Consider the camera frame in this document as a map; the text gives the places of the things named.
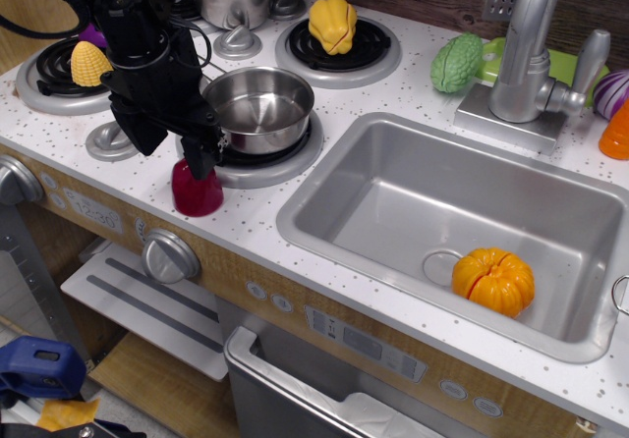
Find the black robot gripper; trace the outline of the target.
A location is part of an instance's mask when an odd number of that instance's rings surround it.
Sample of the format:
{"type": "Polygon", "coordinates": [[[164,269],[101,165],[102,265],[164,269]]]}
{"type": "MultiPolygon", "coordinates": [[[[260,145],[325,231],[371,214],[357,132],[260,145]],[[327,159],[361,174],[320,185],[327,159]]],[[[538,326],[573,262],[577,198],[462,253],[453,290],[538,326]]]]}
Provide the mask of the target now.
{"type": "Polygon", "coordinates": [[[221,131],[213,108],[200,94],[201,61],[192,26],[129,24],[102,27],[113,71],[102,83],[111,109],[138,152],[151,155],[168,133],[181,137],[192,176],[205,180],[221,163],[221,131]]]}

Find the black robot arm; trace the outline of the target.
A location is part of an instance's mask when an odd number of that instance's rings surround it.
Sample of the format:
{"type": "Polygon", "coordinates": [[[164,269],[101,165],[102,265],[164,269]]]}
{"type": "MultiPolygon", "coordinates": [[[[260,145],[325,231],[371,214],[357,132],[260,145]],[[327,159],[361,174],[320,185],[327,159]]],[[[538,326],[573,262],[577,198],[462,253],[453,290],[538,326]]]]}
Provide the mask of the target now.
{"type": "Polygon", "coordinates": [[[201,64],[190,31],[171,16],[171,0],[65,0],[94,21],[112,71],[104,85],[111,111],[135,148],[150,155],[174,133],[195,179],[220,162],[216,111],[201,96],[201,64]]]}

